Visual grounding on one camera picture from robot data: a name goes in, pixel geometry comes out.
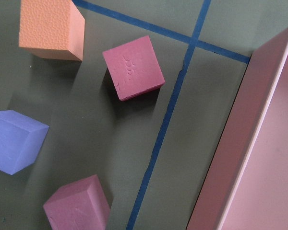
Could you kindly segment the red foam block right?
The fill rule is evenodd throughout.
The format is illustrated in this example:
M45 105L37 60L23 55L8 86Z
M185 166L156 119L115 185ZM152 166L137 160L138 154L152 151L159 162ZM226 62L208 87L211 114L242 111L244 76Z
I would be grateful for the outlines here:
M149 36L102 53L120 101L159 89L165 79Z

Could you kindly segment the red foam block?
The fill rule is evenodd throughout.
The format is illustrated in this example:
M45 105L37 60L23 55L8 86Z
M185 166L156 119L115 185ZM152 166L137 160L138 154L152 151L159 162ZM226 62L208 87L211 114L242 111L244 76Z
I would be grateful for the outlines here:
M110 214L97 175L60 187L43 208L53 230L104 230Z
M165 79L149 36L102 53L120 101L159 89Z

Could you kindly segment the red foam block left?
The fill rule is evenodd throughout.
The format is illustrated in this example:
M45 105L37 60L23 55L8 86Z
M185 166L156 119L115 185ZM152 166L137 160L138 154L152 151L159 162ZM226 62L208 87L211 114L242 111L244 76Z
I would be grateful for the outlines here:
M43 208L53 230L104 230L110 214L97 175L60 187Z

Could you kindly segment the orange foam block far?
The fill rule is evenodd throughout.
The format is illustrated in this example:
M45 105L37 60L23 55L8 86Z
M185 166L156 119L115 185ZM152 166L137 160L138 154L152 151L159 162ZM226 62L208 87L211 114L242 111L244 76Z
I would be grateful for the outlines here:
M84 26L71 0L22 0L19 47L41 58L82 61Z

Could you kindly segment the purple foam block far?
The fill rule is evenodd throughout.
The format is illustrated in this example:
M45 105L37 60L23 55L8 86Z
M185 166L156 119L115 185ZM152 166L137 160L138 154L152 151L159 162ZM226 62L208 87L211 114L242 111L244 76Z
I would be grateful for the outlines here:
M33 164L48 130L14 110L0 111L0 171L13 175Z

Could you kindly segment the salmon pink plastic bin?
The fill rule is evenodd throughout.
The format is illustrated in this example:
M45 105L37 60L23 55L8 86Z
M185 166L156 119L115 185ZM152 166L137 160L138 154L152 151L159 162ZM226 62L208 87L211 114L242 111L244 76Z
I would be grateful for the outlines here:
M288 230L288 28L256 49L190 230Z

